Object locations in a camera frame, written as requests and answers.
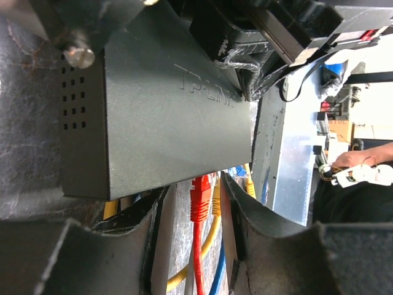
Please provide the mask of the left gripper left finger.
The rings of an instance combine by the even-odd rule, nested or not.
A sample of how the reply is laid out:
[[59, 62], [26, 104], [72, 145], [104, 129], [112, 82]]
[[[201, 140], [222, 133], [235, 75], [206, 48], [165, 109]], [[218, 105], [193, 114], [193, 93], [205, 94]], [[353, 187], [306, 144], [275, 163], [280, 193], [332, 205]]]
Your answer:
[[88, 228], [74, 219], [1, 223], [2, 294], [150, 294], [167, 187]]

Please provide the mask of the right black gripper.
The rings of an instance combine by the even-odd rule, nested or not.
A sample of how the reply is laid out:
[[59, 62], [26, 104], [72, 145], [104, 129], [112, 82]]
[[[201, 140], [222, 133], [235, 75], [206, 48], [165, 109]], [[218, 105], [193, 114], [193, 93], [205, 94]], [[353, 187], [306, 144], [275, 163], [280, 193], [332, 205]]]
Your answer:
[[234, 1], [234, 5], [255, 29], [238, 24], [221, 9], [197, 9], [190, 32], [218, 68], [236, 71], [247, 101], [263, 97], [287, 65], [373, 47], [392, 25], [392, 1]]

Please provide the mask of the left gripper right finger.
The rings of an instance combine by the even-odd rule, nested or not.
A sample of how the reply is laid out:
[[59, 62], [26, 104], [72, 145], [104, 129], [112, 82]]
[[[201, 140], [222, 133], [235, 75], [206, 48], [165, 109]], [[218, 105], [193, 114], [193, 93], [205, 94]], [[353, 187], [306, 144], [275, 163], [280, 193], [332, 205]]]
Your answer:
[[305, 227], [263, 206], [228, 174], [220, 205], [230, 294], [391, 294], [392, 225]]

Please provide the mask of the black network switch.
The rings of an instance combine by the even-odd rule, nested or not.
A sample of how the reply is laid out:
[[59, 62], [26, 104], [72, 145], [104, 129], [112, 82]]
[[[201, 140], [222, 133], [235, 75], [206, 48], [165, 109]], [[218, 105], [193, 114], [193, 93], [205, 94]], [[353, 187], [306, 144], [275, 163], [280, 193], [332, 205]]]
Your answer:
[[87, 69], [60, 60], [61, 186], [115, 200], [251, 159], [249, 105], [170, 4], [116, 32]]

